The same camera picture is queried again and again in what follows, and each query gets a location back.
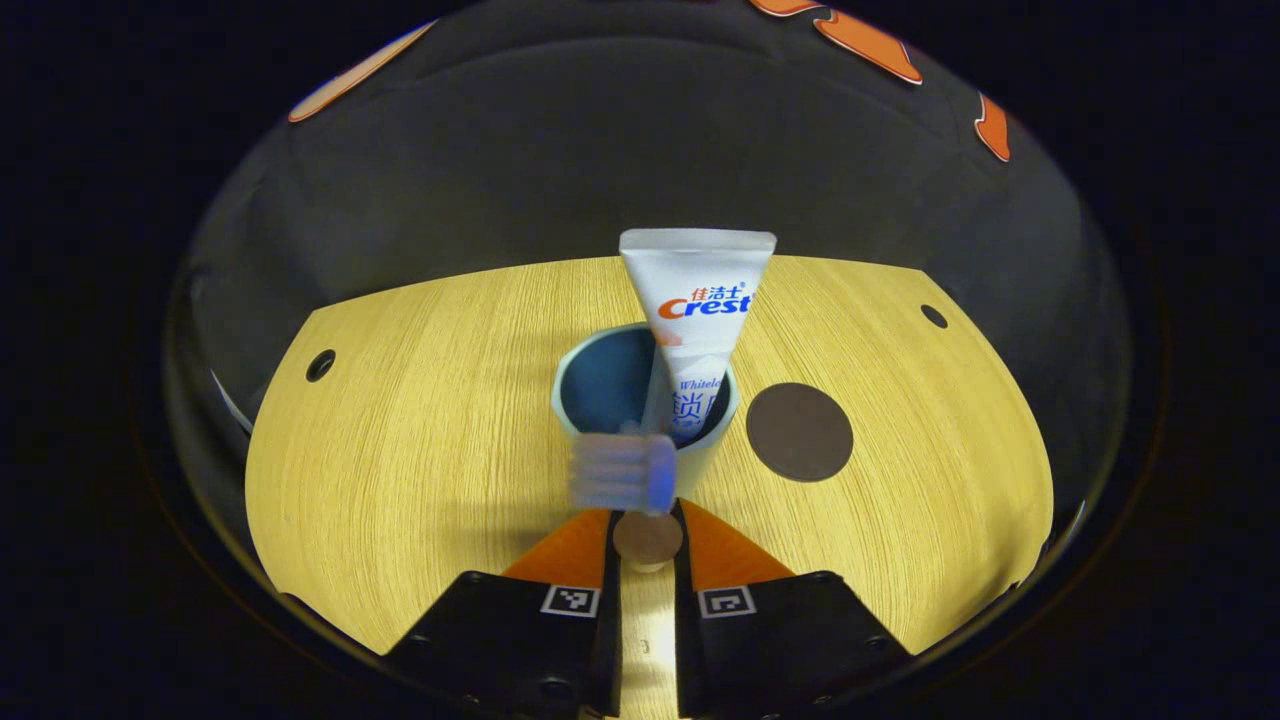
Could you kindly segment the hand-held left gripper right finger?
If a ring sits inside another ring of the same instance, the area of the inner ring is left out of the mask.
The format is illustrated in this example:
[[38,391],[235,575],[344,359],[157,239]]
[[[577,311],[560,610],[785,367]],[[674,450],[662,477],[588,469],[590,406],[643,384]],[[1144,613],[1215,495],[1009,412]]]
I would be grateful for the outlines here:
[[832,719],[913,656],[831,570],[799,574],[701,506],[673,507],[678,711]]

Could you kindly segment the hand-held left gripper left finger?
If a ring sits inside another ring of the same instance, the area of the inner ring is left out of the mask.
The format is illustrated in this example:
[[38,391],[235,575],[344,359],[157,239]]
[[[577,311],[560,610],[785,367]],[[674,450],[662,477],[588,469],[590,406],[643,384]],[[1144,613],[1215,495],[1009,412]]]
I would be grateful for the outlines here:
[[554,529],[504,571],[463,571],[387,653],[389,667],[476,719],[620,714],[616,511]]

